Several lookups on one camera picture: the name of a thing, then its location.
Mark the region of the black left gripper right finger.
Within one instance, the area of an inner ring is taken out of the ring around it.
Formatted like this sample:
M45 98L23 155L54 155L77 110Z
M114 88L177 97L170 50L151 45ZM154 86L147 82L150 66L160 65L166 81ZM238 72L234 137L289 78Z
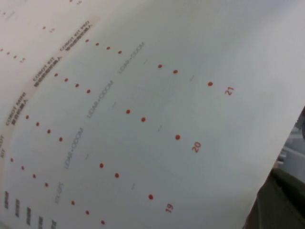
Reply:
M305 184L281 169L273 169L273 179L283 194L289 229L305 228Z

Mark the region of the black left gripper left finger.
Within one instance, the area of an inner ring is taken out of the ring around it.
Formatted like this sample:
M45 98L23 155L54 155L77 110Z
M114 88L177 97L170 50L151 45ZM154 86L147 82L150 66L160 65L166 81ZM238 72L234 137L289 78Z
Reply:
M282 170L272 170L259 189L243 228L293 229L295 210L285 190L290 190L294 184L293 176Z

